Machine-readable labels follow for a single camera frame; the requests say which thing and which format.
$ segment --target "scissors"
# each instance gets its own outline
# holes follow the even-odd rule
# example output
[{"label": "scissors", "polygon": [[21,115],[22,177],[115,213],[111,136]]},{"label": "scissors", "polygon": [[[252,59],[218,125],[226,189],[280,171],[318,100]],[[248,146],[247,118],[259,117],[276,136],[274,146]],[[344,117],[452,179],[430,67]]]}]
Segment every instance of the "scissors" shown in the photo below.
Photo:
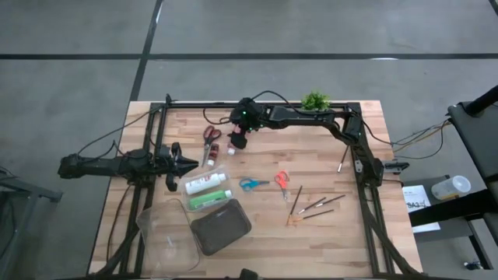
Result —
[{"label": "scissors", "polygon": [[213,141],[221,137],[221,131],[219,129],[215,129],[212,125],[209,125],[204,130],[204,157],[202,158],[202,165],[204,167],[205,160],[208,158],[209,149],[211,148],[211,144]]},{"label": "scissors", "polygon": [[244,191],[252,191],[252,189],[259,186],[260,184],[270,184],[270,181],[254,180],[252,178],[245,177],[242,178],[239,182],[239,186],[241,186]]},{"label": "scissors", "polygon": [[280,185],[282,189],[283,199],[287,200],[287,182],[289,181],[289,174],[286,171],[280,171],[275,175],[275,182]]}]

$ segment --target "concrete floor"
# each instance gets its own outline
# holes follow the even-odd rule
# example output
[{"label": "concrete floor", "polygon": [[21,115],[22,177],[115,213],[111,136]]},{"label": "concrete floor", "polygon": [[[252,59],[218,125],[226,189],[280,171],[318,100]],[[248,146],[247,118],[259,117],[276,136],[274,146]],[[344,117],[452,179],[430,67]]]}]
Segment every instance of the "concrete floor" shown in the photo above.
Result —
[{"label": "concrete floor", "polygon": [[[141,53],[155,0],[0,0],[0,54]],[[165,1],[153,53],[482,53],[498,49],[498,16],[487,0]],[[123,124],[138,61],[0,61],[0,165],[63,190],[39,205],[16,278],[84,275],[109,179],[61,180],[61,157]],[[150,61],[139,100],[237,100],[264,89],[299,99],[321,89],[333,100],[381,100],[391,139],[438,123],[446,108],[496,85],[497,60]],[[484,184],[454,128],[403,180],[461,174]],[[88,155],[108,148],[98,142]],[[439,138],[404,156],[434,151]],[[475,223],[493,265],[498,249]],[[433,276],[495,279],[466,271],[466,239],[418,244]]]}]

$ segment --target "green tube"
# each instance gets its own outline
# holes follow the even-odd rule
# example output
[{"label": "green tube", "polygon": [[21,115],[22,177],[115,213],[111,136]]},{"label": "green tube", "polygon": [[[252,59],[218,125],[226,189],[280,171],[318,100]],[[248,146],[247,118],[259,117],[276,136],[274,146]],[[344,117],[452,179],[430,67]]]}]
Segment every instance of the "green tube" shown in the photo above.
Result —
[{"label": "green tube", "polygon": [[212,193],[203,194],[189,201],[191,210],[198,210],[200,208],[214,205],[222,200],[232,198],[231,191],[213,191]]}]

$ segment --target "red scissors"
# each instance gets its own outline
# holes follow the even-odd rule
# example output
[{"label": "red scissors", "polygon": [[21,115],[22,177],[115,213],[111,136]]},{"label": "red scissors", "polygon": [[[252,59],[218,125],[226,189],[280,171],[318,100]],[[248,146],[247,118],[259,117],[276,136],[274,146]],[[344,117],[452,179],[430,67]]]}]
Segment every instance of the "red scissors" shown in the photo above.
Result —
[{"label": "red scissors", "polygon": [[219,129],[215,129],[212,125],[209,125],[204,130],[204,157],[202,158],[202,165],[204,167],[204,163],[208,158],[209,149],[211,148],[211,144],[221,136],[221,131]]},{"label": "red scissors", "polygon": [[275,175],[275,182],[280,185],[282,189],[283,199],[287,200],[287,182],[290,180],[289,174],[285,170],[278,172]]}]

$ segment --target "blue scissors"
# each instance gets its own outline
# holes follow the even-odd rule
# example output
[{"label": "blue scissors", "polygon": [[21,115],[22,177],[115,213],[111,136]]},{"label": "blue scissors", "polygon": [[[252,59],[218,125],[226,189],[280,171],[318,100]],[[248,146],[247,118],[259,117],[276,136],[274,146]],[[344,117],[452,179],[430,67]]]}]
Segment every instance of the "blue scissors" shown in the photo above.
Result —
[{"label": "blue scissors", "polygon": [[252,191],[252,189],[259,186],[260,184],[270,184],[270,181],[254,180],[252,178],[246,177],[242,178],[239,182],[239,185],[242,187],[244,191]]}]

